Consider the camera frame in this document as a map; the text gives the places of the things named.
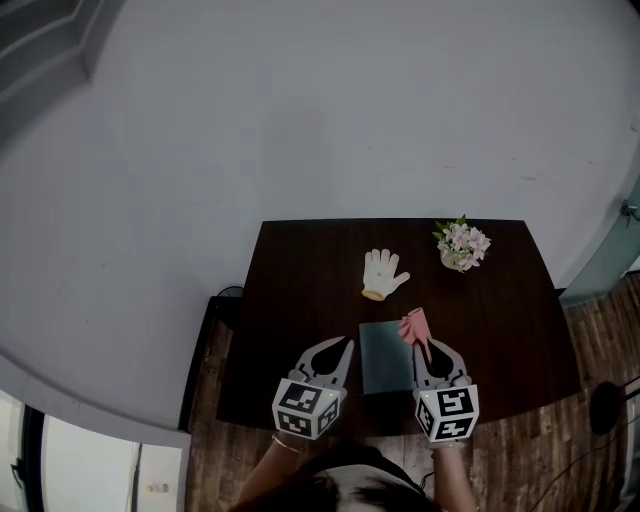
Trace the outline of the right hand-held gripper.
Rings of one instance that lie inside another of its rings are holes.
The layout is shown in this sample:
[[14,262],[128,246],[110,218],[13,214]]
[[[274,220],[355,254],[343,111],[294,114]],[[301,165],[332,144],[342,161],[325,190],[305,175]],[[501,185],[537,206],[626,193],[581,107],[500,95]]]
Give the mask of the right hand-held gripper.
[[466,439],[479,418],[477,386],[458,352],[433,338],[427,347],[430,362],[424,345],[413,344],[415,417],[431,443]]

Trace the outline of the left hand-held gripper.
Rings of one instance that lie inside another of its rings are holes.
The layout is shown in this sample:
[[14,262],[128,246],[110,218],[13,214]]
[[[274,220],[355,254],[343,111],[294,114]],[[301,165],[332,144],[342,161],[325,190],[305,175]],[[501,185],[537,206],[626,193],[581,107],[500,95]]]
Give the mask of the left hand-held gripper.
[[354,347],[352,339],[339,336],[303,352],[281,379],[272,403],[278,431],[316,440],[336,421]]

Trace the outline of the pink cloth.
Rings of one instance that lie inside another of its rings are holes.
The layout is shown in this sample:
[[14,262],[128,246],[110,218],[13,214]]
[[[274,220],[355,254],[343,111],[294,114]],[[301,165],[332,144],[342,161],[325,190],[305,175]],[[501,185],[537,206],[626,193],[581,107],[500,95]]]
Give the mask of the pink cloth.
[[411,345],[419,343],[424,349],[428,364],[432,363],[432,356],[428,342],[431,332],[422,308],[416,308],[405,315],[399,324],[398,334]]

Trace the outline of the grey-blue rectangular mat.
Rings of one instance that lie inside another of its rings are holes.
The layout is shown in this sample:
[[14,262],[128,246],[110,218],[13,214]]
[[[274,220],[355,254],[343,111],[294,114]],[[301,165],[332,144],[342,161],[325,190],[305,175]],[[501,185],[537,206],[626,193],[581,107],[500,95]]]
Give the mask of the grey-blue rectangular mat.
[[399,320],[359,325],[364,395],[415,388],[412,346],[400,336],[399,328]]

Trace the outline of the person's right forearm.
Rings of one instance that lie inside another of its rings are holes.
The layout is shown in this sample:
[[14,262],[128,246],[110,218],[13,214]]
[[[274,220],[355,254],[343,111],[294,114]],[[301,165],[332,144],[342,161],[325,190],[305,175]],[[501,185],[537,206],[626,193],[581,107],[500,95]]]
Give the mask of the person's right forearm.
[[464,445],[457,441],[431,446],[434,499],[443,512],[478,512],[463,459]]

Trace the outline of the person's left forearm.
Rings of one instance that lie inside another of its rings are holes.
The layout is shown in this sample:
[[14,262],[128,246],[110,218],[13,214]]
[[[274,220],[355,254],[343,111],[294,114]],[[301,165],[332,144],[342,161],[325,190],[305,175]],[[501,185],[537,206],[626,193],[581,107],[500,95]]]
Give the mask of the person's left forearm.
[[289,433],[273,434],[231,512],[297,512],[304,499],[295,489],[294,474],[308,459],[311,444]]

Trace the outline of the person's black trousers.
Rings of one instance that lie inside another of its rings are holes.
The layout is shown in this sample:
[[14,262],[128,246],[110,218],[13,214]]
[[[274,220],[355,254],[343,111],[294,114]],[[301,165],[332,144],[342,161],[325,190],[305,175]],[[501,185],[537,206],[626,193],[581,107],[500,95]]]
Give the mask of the person's black trousers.
[[397,464],[382,455],[379,449],[352,440],[340,440],[327,451],[305,462],[297,471],[299,475],[315,475],[332,468],[365,465],[382,470],[408,484],[416,492],[425,495]]

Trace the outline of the white work glove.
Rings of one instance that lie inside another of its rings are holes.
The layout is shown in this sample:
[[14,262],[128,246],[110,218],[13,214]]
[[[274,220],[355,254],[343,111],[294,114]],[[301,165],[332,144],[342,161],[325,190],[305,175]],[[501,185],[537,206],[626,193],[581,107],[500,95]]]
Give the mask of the white work glove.
[[361,294],[372,301],[384,301],[410,279],[409,272],[396,274],[399,256],[388,249],[372,249],[365,254],[363,290]]

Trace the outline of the person's white shirt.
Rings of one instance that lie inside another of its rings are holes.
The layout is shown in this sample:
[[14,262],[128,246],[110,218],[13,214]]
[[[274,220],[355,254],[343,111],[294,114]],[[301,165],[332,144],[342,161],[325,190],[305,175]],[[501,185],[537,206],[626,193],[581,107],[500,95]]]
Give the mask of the person's white shirt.
[[365,491],[382,490],[384,484],[399,485],[402,490],[414,491],[405,480],[374,466],[355,464],[328,468],[316,473],[317,477],[328,477],[337,486],[338,505],[351,506],[362,503],[356,497],[359,489]]

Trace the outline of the cream pot with pink flowers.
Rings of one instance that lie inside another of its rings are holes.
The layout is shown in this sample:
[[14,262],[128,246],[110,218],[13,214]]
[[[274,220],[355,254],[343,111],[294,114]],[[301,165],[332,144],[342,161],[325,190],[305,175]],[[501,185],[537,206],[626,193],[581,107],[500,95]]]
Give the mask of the cream pot with pink flowers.
[[436,222],[436,227],[432,235],[446,268],[465,273],[480,266],[492,240],[477,227],[469,225],[465,215],[446,223]]

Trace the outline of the frosted glass partition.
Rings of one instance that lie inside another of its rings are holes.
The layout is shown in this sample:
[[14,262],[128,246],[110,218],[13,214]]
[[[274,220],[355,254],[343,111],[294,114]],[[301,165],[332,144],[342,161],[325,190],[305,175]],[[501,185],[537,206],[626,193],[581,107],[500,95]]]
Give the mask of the frosted glass partition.
[[[625,198],[640,209],[640,176]],[[586,266],[560,295],[563,307],[571,307],[605,297],[627,274],[640,274],[640,223],[629,227],[620,216]]]

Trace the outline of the window with dark frame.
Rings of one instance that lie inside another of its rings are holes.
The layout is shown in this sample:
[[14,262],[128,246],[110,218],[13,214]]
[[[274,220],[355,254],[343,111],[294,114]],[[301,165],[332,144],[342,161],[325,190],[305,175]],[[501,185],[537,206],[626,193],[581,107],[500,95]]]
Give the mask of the window with dark frame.
[[0,390],[0,512],[185,512],[186,462],[180,448],[95,433]]

